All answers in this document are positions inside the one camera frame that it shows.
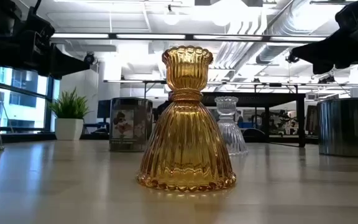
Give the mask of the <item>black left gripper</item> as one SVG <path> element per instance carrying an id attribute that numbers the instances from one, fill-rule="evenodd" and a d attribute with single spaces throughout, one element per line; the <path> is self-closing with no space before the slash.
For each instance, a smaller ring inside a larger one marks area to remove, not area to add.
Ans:
<path id="1" fill-rule="evenodd" d="M 50 38 L 55 29 L 36 14 L 28 14 L 23 27 L 17 33 L 19 43 L 18 69 L 36 71 L 39 75 L 62 78 L 76 72 L 88 70 L 90 65 L 64 54 Z"/>

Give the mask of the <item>tin can with orange label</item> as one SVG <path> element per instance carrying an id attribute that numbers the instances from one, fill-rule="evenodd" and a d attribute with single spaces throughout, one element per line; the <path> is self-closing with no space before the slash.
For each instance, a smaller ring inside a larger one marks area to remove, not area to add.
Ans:
<path id="1" fill-rule="evenodd" d="M 317 104 L 319 153 L 358 157 L 358 98 L 340 98 Z"/>

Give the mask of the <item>clear glass candle holder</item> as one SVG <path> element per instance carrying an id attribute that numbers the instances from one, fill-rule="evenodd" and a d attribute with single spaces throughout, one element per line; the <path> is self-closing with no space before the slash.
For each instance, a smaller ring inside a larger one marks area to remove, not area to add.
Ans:
<path id="1" fill-rule="evenodd" d="M 219 114 L 218 127 L 229 155 L 247 154 L 246 142 L 235 120 L 238 98 L 219 96 L 214 101 Z"/>

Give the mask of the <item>amber glass candle holder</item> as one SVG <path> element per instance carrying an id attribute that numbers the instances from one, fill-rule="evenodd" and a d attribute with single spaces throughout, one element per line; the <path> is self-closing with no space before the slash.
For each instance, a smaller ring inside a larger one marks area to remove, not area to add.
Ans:
<path id="1" fill-rule="evenodd" d="M 158 118 L 136 180 L 160 190 L 204 192 L 232 187 L 236 175 L 216 120 L 202 104 L 212 53 L 172 47 L 162 54 L 170 104 Z"/>

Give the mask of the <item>green artificial plant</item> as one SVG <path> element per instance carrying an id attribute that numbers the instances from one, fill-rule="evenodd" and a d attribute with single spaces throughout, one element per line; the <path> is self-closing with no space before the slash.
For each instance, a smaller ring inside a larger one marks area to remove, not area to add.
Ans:
<path id="1" fill-rule="evenodd" d="M 90 112 L 85 96 L 79 96 L 76 88 L 63 91 L 57 100 L 48 103 L 48 108 L 57 118 L 84 119 Z"/>

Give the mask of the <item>black computer monitor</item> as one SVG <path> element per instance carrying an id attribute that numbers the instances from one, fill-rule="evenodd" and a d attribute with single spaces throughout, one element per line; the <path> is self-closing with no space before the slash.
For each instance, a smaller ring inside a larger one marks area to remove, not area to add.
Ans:
<path id="1" fill-rule="evenodd" d="M 97 118 L 107 119 L 111 115 L 111 100 L 98 101 Z"/>

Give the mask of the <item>white plant pot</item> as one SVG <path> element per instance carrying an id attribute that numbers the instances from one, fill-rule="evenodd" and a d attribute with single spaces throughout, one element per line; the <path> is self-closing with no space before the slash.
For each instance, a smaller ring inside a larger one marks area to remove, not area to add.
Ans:
<path id="1" fill-rule="evenodd" d="M 57 118 L 55 120 L 55 136 L 61 141 L 77 141 L 83 131 L 83 120 L 73 118 Z"/>

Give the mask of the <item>tin can with picture label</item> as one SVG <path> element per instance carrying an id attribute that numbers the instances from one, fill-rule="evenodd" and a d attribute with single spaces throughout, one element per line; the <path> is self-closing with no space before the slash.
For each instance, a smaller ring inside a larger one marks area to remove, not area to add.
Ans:
<path id="1" fill-rule="evenodd" d="M 143 152 L 152 133 L 152 101 L 122 97 L 111 100 L 111 152 Z"/>

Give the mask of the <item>black office chair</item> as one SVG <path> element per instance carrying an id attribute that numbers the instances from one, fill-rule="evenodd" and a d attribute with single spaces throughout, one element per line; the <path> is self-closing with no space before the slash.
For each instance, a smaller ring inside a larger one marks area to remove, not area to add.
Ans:
<path id="1" fill-rule="evenodd" d="M 259 129 L 256 128 L 247 128 L 243 130 L 242 135 L 245 138 L 264 138 L 265 133 Z"/>

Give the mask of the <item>person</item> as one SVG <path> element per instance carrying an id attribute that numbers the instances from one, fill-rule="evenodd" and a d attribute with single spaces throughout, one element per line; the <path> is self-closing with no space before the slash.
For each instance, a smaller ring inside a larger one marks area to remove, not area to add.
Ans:
<path id="1" fill-rule="evenodd" d="M 161 117 L 162 113 L 170 105 L 170 103 L 171 103 L 171 101 L 167 100 L 163 104 L 157 106 L 157 109 L 156 109 L 156 112 L 157 112 L 156 121 L 158 121 L 159 117 Z"/>

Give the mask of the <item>white pendant lamp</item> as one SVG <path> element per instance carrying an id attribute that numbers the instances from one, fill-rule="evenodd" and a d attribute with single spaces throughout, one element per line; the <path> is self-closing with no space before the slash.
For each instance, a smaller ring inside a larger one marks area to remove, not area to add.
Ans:
<path id="1" fill-rule="evenodd" d="M 166 10 L 164 10 L 164 22 L 168 25 L 175 25 L 180 20 L 179 12 L 174 11 L 171 4 L 167 5 Z"/>

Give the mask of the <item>ceiling light track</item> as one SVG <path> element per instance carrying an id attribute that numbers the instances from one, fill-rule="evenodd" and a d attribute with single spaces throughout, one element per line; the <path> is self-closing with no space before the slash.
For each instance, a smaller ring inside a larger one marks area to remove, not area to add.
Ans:
<path id="1" fill-rule="evenodd" d="M 324 40 L 325 36 L 313 35 L 231 35 L 231 34 L 163 34 L 163 33 L 56 33 L 51 39 L 73 40 L 184 40 L 208 42 L 276 42 L 312 43 Z"/>

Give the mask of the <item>silver ventilation duct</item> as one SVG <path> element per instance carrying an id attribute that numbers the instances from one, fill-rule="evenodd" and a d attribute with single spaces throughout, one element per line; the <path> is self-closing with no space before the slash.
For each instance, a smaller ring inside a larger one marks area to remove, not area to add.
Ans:
<path id="1" fill-rule="evenodd" d="M 319 6 L 310 4 L 312 0 L 293 0 L 281 16 L 267 29 L 267 35 L 310 35 L 328 19 L 316 16 Z M 256 62 L 268 64 L 287 48 L 266 45 L 256 57 Z"/>

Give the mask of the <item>black window frame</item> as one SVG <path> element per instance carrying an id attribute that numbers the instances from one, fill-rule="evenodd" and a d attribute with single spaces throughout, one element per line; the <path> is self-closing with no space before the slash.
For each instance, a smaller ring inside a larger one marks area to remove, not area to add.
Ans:
<path id="1" fill-rule="evenodd" d="M 49 104 L 59 92 L 58 80 L 37 72 L 0 67 L 0 133 L 44 133 L 54 129 Z"/>

